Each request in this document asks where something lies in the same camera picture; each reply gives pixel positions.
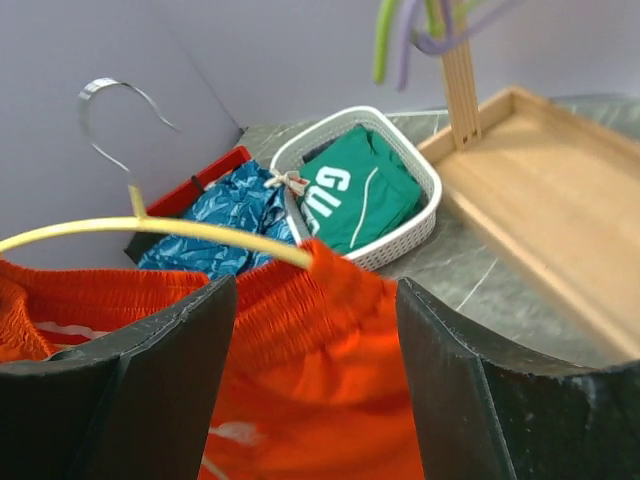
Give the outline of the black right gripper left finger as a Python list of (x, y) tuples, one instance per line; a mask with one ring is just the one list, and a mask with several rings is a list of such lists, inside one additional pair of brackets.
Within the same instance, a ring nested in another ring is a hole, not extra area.
[(231, 340), (236, 286), (51, 358), (1, 367), (5, 479), (194, 479)]

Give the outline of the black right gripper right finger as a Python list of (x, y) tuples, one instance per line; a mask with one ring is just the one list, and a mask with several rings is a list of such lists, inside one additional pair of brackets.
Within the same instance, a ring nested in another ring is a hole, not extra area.
[(398, 334), (428, 479), (635, 479), (639, 365), (547, 356), (403, 278)]

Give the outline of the orange drawstring shorts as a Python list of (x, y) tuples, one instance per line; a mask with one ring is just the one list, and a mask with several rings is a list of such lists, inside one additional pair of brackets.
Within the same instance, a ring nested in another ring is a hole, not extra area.
[[(419, 479), (394, 281), (317, 240), (238, 276), (203, 479)], [(1, 358), (42, 360), (156, 313), (201, 273), (1, 265)]]

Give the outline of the yellow plastic hanger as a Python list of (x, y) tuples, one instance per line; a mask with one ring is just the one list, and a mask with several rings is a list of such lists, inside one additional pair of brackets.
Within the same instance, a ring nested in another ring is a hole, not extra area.
[(109, 77), (97, 78), (86, 84), (80, 91), (78, 95), (78, 114), (81, 131), (98, 154), (125, 172), (133, 214), (124, 217), (76, 220), (29, 230), (2, 240), (1, 251), (3, 253), (50, 238), (85, 233), (131, 231), (174, 234), (213, 241), (233, 247), (242, 247), (250, 251), (266, 253), (302, 269), (308, 270), (311, 268), (313, 263), (312, 254), (299, 247), (233, 228), (148, 215), (143, 201), (142, 190), (131, 170), (124, 163), (108, 154), (93, 138), (90, 125), (90, 102), (99, 91), (114, 87), (122, 87), (134, 92), (147, 102), (163, 124), (174, 131), (178, 127), (162, 114), (159, 106), (148, 94), (127, 82)]

